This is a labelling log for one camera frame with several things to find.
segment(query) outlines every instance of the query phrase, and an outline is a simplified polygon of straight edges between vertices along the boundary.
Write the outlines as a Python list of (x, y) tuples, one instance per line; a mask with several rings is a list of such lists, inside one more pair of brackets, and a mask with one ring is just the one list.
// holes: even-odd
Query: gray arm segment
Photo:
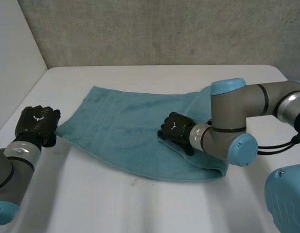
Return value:
[[(226, 82), (227, 90), (233, 83), (231, 80), (219, 82), (220, 87)], [(229, 155), (232, 154), (232, 157), (239, 152), (239, 159), (229, 161), (232, 164), (246, 166), (257, 154), (255, 139), (246, 133), (247, 117), (274, 115), (300, 132), (300, 83), (295, 81), (244, 85), (232, 91), (215, 93), (211, 95), (211, 106), (212, 126), (205, 130), (205, 126), (197, 125), (199, 133), (203, 131), (200, 147), (196, 146), (196, 142), (191, 145), (228, 161)], [(192, 129), (190, 142), (195, 137)]]

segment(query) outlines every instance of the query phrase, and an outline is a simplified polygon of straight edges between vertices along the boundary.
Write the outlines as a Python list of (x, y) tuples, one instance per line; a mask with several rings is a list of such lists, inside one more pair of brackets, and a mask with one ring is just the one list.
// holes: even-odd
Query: teal towel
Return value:
[(171, 112), (207, 122), (211, 118), (210, 88), (160, 95), (94, 86), (56, 134), (114, 167), (145, 177), (206, 181), (225, 176), (227, 162), (197, 150), (187, 156), (173, 143), (159, 140), (157, 131)]

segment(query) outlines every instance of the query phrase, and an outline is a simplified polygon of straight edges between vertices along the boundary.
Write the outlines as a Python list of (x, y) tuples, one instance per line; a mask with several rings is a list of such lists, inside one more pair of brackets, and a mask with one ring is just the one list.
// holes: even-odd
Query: white table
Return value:
[[(58, 67), (48, 70), (0, 131), (0, 147), (14, 139), (26, 106), (60, 109), (66, 121), (93, 85), (122, 91), (187, 93), (211, 82), (242, 77), (248, 84), (284, 81), (271, 66)], [(272, 116), (248, 120), (260, 145), (287, 142), (296, 133)], [(277, 233), (264, 202), (275, 169), (300, 163), (300, 145), (230, 166), (213, 182), (163, 182), (127, 174), (58, 139), (43, 149), (15, 220), (1, 232), (20, 233)]]

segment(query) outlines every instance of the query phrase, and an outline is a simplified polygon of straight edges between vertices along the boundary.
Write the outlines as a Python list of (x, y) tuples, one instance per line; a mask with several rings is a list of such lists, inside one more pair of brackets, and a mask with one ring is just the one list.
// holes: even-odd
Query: robotic hand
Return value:
[(190, 131), (196, 125), (195, 121), (178, 113), (170, 113), (162, 124), (158, 136), (168, 139), (183, 148), (187, 155), (193, 155), (194, 150), (190, 144)]
[[(158, 136), (175, 142), (192, 155), (193, 148), (248, 166), (257, 154), (284, 152), (300, 143), (300, 82), (246, 85), (243, 79), (211, 84), (212, 125), (171, 113)], [(259, 147), (247, 133), (247, 117), (273, 115), (298, 132), (290, 142)], [(260, 151), (259, 149), (279, 149)], [(265, 183), (265, 202), (281, 233), (300, 233), (300, 164), (273, 171)]]
[(28, 188), (42, 147), (56, 144), (54, 131), (60, 111), (50, 107), (26, 107), (15, 130), (15, 140), (0, 149), (0, 225), (15, 216)]

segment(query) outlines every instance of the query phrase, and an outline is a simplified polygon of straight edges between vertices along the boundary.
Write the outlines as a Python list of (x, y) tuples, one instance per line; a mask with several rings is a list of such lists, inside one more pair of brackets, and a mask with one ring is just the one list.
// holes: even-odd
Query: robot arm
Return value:
[(54, 131), (60, 111), (41, 106), (25, 108), (15, 131), (15, 140), (0, 150), (0, 225), (10, 222), (24, 194), (41, 155), (42, 147), (56, 144)]
[[(247, 166), (258, 152), (257, 141), (246, 133), (247, 117), (274, 115), (300, 133), (300, 83), (295, 81), (255, 85), (246, 85), (243, 79), (214, 82), (211, 107), (212, 125), (176, 125), (183, 128), (181, 135), (188, 145), (234, 165)], [(165, 131), (162, 127), (159, 134), (166, 139), (175, 132)]]

